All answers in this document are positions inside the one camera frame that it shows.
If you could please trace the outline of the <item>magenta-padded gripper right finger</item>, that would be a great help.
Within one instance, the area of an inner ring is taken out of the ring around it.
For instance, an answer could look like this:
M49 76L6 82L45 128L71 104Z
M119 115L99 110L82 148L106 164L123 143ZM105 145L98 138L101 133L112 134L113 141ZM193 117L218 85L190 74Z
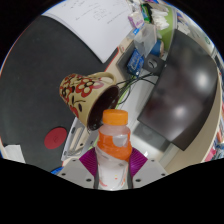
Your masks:
M167 172L154 158L145 157L137 149L129 158L127 184L129 189L140 188L167 176Z

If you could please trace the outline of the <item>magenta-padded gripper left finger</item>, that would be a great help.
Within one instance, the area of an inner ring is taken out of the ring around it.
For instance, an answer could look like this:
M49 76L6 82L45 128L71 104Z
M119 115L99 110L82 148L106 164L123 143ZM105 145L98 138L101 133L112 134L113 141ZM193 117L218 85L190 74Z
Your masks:
M97 189L99 177L95 149L87 151L79 159L71 158L65 163L58 176L78 186Z

